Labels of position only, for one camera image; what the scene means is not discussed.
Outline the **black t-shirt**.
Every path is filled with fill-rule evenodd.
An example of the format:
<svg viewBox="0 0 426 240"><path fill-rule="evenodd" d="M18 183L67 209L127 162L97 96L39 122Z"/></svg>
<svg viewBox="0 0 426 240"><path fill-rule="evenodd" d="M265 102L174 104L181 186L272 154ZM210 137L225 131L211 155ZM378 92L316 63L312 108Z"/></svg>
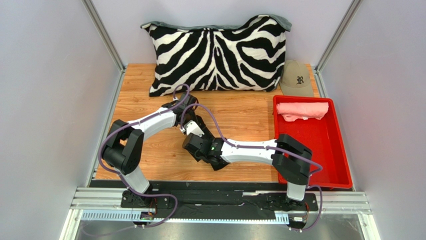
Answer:
<svg viewBox="0 0 426 240"><path fill-rule="evenodd" d="M204 161L210 164L214 171L219 171L229 164L221 157L224 140L220 137L215 137L207 128L202 117L199 115L197 117L199 121L197 124L204 132L204 136L201 137L203 143L200 147L196 147L191 155L197 162Z"/></svg>

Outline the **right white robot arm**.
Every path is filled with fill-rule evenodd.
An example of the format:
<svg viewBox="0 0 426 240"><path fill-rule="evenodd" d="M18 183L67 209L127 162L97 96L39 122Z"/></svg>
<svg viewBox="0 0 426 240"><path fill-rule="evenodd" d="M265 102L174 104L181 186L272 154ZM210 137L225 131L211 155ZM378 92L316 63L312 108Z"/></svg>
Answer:
<svg viewBox="0 0 426 240"><path fill-rule="evenodd" d="M286 198L301 202L311 175L312 151L288 134L267 141L235 141L190 133L182 147L196 161L204 161L215 171L237 162L273 166L287 182Z"/></svg>

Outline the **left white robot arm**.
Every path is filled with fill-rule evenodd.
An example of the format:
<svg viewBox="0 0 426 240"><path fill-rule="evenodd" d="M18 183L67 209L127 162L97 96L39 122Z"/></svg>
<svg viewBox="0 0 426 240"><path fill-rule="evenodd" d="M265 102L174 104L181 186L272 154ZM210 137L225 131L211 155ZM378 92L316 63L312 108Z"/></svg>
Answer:
<svg viewBox="0 0 426 240"><path fill-rule="evenodd" d="M182 127L182 116L195 117L190 108L184 113L185 108L197 102L196 97L183 93L179 99L162 105L147 116L128 122L114 121L99 148L99 163L117 174L134 193L145 194L150 182L139 166L144 141L165 129Z"/></svg>

